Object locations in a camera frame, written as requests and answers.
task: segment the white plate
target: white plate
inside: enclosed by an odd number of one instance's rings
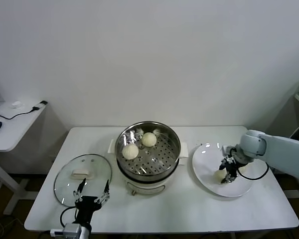
[[[224,197],[239,197],[249,191],[252,181],[240,175],[232,183],[220,184],[214,177],[223,159],[220,143],[206,143],[200,146],[193,155],[192,165],[198,180],[210,191]],[[252,165],[243,173],[253,177]]]

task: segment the steamed bun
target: steamed bun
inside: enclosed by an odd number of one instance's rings
[[[139,154],[139,148],[133,143],[128,144],[123,148],[122,154],[127,160],[135,159]]]
[[[221,181],[226,177],[226,174],[227,174],[227,171],[226,171],[226,168],[224,168],[223,170],[217,170],[214,173],[214,177],[218,183],[221,183]]]
[[[145,133],[142,137],[142,144],[146,147],[153,147],[157,142],[157,138],[153,133]]]

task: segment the cable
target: cable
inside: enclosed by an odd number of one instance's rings
[[[50,231],[41,232],[37,239],[40,239],[43,235],[50,235]]]
[[[17,117],[17,116],[26,115],[26,114],[29,114],[29,113],[31,113],[31,112],[33,112],[33,111],[35,111],[35,110],[34,110],[34,109],[31,109],[29,112],[19,113],[19,114],[15,115],[15,116],[12,116],[11,118],[7,118],[7,117],[2,116],[2,115],[0,115],[0,117],[1,117],[1,118],[4,118],[4,119],[6,119],[6,120],[11,120],[11,119],[13,119],[13,118],[15,118],[15,117]]]
[[[267,165],[267,169],[266,169],[265,173],[264,173],[263,175],[261,175],[260,177],[258,177],[258,178],[248,178],[248,177],[242,175],[241,172],[239,171],[239,168],[237,168],[237,172],[238,172],[239,175],[242,176],[243,178],[246,178],[246,179],[248,179],[248,180],[253,180],[253,181],[255,181],[255,180],[262,179],[262,178],[268,173],[268,171],[269,171],[269,165],[268,165],[268,163],[266,163],[266,165]]]
[[[1,222],[1,221],[3,219],[6,219],[6,218],[13,218],[13,220],[4,226],[3,222]],[[12,215],[10,215],[10,216],[3,216],[3,217],[0,218],[0,227],[1,227],[1,229],[0,229],[0,239],[6,237],[8,234],[10,234],[12,232],[13,227],[15,226],[15,222],[16,221],[18,221],[21,225],[23,225],[23,223],[18,218],[15,218]],[[12,226],[8,230],[6,230],[6,228],[9,225],[11,225],[11,224],[12,224]]]
[[[217,234],[215,234],[215,233],[202,235],[199,239],[203,239],[203,238],[205,238],[207,236],[215,236],[217,239],[220,239],[220,237]]]
[[[64,214],[66,211],[68,211],[68,210],[70,210],[70,209],[73,209],[73,208],[75,208],[75,207],[69,207],[69,208],[66,208],[66,209],[64,209],[63,212],[61,213],[61,215],[60,215],[60,224],[62,225],[62,227],[65,227],[65,225],[64,225],[64,223],[63,223],[63,221],[62,221],[63,214]]]
[[[47,101],[41,101],[39,104],[33,106],[32,109],[29,112],[19,113],[17,115],[12,116],[11,118],[8,118],[8,117],[2,116],[2,115],[0,115],[0,117],[4,118],[6,120],[11,120],[11,119],[13,119],[13,118],[15,118],[17,116],[26,115],[26,114],[29,114],[29,113],[31,113],[33,111],[38,111],[39,109],[41,109],[42,107],[44,107],[47,104],[48,104]]]

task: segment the white wall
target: white wall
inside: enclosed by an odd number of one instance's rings
[[[67,128],[265,130],[298,84],[299,0],[0,1],[1,96]]]

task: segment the black cable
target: black cable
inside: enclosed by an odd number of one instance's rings
[[[50,231],[41,232],[37,239],[40,239],[43,235],[50,235]]]
[[[73,209],[73,208],[75,208],[75,207],[69,207],[69,208],[66,208],[66,209],[64,209],[63,212],[61,213],[61,215],[60,215],[60,224],[62,225],[62,227],[65,227],[65,225],[64,225],[64,223],[63,223],[63,221],[62,221],[63,214],[64,214],[66,211],[68,211],[68,210],[70,210],[70,209]]]
[[[220,237],[217,234],[215,234],[215,233],[202,235],[199,239],[203,239],[203,238],[205,238],[207,236],[215,236],[217,239],[220,239]]]
[[[233,149],[233,148],[230,149],[230,151],[229,151],[229,155],[230,155],[230,157],[233,156],[233,155],[232,155],[232,150],[236,151],[236,150]],[[266,169],[266,171],[264,172],[263,175],[261,175],[261,176],[258,177],[258,178],[249,178],[249,177],[246,177],[245,175],[243,175],[243,174],[239,171],[239,168],[237,168],[237,172],[239,173],[240,176],[242,176],[242,177],[245,178],[245,179],[252,180],[252,181],[256,181],[256,180],[262,179],[262,178],[265,177],[265,175],[268,173],[268,171],[269,171],[269,165],[268,165],[268,163],[266,163],[266,165],[267,165],[267,169]]]
[[[31,109],[29,112],[19,113],[19,114],[15,115],[15,116],[12,116],[11,118],[7,118],[7,117],[2,116],[2,115],[0,115],[0,117],[1,117],[1,118],[4,118],[4,119],[6,119],[6,120],[11,120],[11,119],[13,119],[13,118],[15,118],[15,117],[17,117],[17,116],[26,115],[26,114],[29,114],[29,113],[31,113],[31,112],[33,112],[33,111],[35,111],[35,110],[34,110],[34,109]]]
[[[241,172],[239,171],[239,168],[237,168],[237,172],[238,172],[239,175],[242,176],[243,178],[246,178],[246,179],[248,179],[248,180],[253,180],[253,181],[255,181],[255,180],[262,179],[262,178],[268,173],[268,171],[269,171],[269,165],[268,165],[268,163],[266,163],[266,165],[267,165],[267,169],[266,169],[265,173],[264,173],[263,175],[261,175],[260,177],[258,177],[258,178],[248,178],[248,177],[242,175]]]

